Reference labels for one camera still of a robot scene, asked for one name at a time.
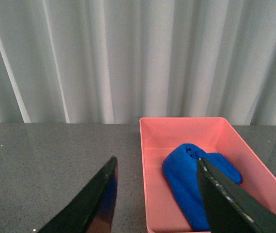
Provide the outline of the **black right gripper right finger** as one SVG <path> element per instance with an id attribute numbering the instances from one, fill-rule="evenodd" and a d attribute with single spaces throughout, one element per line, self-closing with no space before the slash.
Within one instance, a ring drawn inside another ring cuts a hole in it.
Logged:
<path id="1" fill-rule="evenodd" d="M 276 215 L 205 158 L 197 180 L 211 232 L 276 233 Z"/>

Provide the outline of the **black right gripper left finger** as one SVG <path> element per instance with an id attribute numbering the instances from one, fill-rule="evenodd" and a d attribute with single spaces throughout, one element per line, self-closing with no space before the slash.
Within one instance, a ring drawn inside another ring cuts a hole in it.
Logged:
<path id="1" fill-rule="evenodd" d="M 112 156 L 40 233 L 110 233 L 117 197 L 117 158 Z"/>

